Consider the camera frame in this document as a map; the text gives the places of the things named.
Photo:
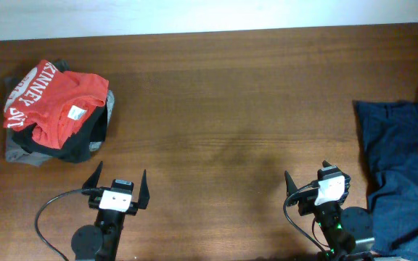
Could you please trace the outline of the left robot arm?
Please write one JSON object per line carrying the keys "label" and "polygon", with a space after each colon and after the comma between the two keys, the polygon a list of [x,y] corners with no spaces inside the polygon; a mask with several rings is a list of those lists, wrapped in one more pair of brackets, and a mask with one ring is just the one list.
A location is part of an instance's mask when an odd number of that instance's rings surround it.
{"label": "left robot arm", "polygon": [[114,260],[126,216],[145,210],[150,200],[146,172],[142,175],[138,199],[134,201],[134,184],[130,181],[115,179],[109,187],[98,187],[102,167],[99,163],[82,186],[82,194],[89,198],[88,205],[97,211],[97,217],[94,224],[80,227],[71,238],[76,260]]}

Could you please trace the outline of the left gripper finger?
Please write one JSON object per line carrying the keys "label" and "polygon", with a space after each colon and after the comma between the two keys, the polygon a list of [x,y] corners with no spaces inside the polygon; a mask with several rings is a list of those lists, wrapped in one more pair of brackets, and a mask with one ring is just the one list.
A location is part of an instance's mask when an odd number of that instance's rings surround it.
{"label": "left gripper finger", "polygon": [[101,161],[96,170],[89,176],[89,178],[83,183],[82,188],[83,189],[95,189],[97,187],[97,184],[99,182],[99,178],[102,172],[103,167],[103,161]]}
{"label": "left gripper finger", "polygon": [[141,210],[145,210],[149,204],[149,200],[150,200],[150,194],[149,194],[149,188],[147,185],[147,171],[144,170],[143,175],[142,175],[142,181],[140,184],[137,207]]}

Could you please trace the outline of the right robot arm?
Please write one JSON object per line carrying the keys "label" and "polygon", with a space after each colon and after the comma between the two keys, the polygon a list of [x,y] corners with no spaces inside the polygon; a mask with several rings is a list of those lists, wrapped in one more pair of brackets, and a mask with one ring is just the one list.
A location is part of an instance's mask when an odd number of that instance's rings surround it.
{"label": "right robot arm", "polygon": [[[318,260],[373,260],[373,221],[371,213],[362,207],[342,208],[349,195],[351,177],[327,161],[317,171],[317,179],[298,188],[285,171],[287,197],[283,204],[284,216],[297,231],[319,248]],[[290,217],[287,209],[297,206],[301,216],[312,214],[326,242],[320,243]]]}

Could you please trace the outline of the navy blue shorts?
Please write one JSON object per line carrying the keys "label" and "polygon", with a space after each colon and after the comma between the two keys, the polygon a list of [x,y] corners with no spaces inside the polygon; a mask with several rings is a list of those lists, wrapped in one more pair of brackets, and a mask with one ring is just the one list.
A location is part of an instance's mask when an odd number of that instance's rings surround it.
{"label": "navy blue shorts", "polygon": [[373,250],[418,260],[418,102],[354,104],[369,174]]}

